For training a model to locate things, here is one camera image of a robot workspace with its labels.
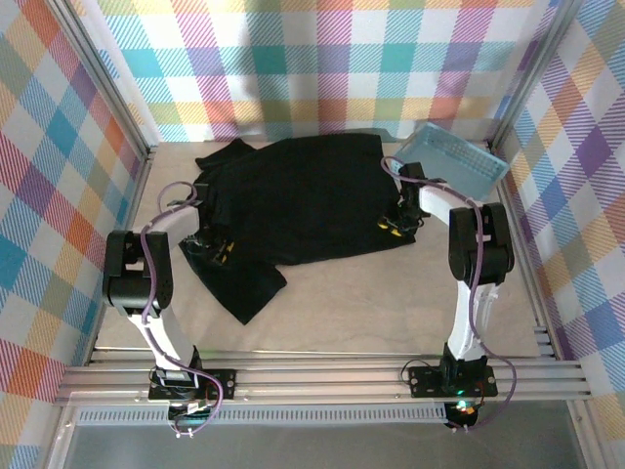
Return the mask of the aluminium corner post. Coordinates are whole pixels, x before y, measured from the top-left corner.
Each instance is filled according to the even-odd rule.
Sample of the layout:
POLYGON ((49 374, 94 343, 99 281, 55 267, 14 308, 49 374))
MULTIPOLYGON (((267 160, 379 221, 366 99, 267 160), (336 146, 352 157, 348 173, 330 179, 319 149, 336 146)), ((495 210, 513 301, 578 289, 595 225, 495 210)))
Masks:
POLYGON ((497 153, 513 133, 522 108, 543 76, 583 3, 584 0, 536 0, 528 20, 530 36, 526 43, 519 44, 521 48, 519 63, 501 97, 485 138, 491 152, 497 153))
POLYGON ((152 146, 126 106, 122 94, 108 72, 101 55, 70 0, 45 0, 67 40, 83 63, 96 88, 102 93, 112 115, 133 150, 143 162, 151 161, 152 146))

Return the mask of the light blue perforated plastic basket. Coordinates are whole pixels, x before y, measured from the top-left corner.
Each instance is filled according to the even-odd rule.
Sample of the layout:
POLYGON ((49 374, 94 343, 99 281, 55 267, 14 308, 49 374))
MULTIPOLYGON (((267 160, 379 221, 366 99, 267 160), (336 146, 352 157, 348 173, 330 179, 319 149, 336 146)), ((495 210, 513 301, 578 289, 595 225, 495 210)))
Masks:
POLYGON ((510 166, 472 143, 433 123, 421 124, 397 150, 391 164, 419 162, 428 179, 443 179, 450 187, 474 200, 487 201, 510 166))

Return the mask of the long aluminium base rail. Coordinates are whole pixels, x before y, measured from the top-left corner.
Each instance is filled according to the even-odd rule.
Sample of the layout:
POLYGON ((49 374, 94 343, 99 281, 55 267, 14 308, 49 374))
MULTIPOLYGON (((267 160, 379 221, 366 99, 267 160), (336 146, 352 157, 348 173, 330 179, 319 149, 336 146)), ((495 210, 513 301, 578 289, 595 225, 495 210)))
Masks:
MULTIPOLYGON (((208 368, 236 370, 233 405, 342 405, 412 403, 399 375, 405 356, 246 355, 219 357, 208 368)), ((570 401, 590 398, 577 362, 521 359, 513 367, 491 364, 498 388, 495 401, 570 401)), ((99 355, 88 366, 67 370, 56 405, 147 405, 146 360, 116 361, 99 355)))

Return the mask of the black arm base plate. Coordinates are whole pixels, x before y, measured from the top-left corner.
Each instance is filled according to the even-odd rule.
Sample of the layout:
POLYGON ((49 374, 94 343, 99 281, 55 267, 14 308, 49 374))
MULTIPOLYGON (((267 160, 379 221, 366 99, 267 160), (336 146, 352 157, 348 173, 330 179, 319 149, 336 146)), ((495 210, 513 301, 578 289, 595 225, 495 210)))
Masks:
POLYGON ((438 368, 408 368, 408 384, 412 398, 493 398, 499 392, 493 368, 462 370, 446 376, 438 368))
MULTIPOLYGON (((236 385, 235 369, 204 369, 204 372, 221 383, 225 400, 233 399, 236 385)), ((218 398, 216 385, 203 375, 155 367, 149 372, 148 378, 150 385, 147 398, 150 401, 182 402, 200 399, 215 401, 218 398)))

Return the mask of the aluminium side rail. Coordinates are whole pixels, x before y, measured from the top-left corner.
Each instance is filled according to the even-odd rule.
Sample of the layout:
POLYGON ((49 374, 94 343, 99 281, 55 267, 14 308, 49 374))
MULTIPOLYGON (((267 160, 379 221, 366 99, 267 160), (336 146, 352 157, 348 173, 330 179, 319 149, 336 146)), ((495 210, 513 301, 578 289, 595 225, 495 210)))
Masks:
POLYGON ((497 186, 511 221, 516 264, 499 290, 488 344, 502 355, 568 360, 583 365, 597 343, 561 254, 548 248, 543 260, 527 218, 529 205, 545 214, 527 163, 510 158, 511 170, 497 186))
MULTIPOLYGON (((133 228, 137 213, 139 211, 143 194, 145 192, 146 183, 153 165, 153 160, 156 156, 158 146, 151 146, 147 149, 147 153, 144 156, 139 166, 139 173, 136 180, 135 188, 132 192, 130 208, 126 212, 125 220, 122 225, 123 228, 133 228)), ((108 304, 102 296, 102 301, 98 312, 96 313, 96 319, 94 322, 94 328, 89 334, 89 340, 87 342, 83 357, 81 359, 81 366, 88 366, 91 362, 91 357, 94 351, 97 349, 97 342, 99 334, 104 323, 108 304)))

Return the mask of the black t-shirt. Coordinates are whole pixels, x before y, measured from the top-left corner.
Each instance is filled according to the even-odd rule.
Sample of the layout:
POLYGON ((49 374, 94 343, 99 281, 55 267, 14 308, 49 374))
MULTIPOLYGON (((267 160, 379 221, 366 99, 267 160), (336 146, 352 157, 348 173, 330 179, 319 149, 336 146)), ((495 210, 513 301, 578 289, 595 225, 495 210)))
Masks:
POLYGON ((348 133, 282 140, 254 149, 236 139, 196 159, 212 221, 229 229, 224 264, 180 248, 193 272, 240 323, 252 320, 296 266, 414 243, 378 227, 399 192, 380 161, 379 136, 348 133))

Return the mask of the grey metal sheet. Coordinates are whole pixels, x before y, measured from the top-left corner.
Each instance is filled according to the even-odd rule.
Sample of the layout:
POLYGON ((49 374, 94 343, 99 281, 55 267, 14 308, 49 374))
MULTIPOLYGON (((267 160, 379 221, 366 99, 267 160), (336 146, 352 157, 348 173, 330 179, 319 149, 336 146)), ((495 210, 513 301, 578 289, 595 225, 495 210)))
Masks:
POLYGON ((587 469, 563 429, 452 433, 437 425, 79 426, 53 469, 587 469))

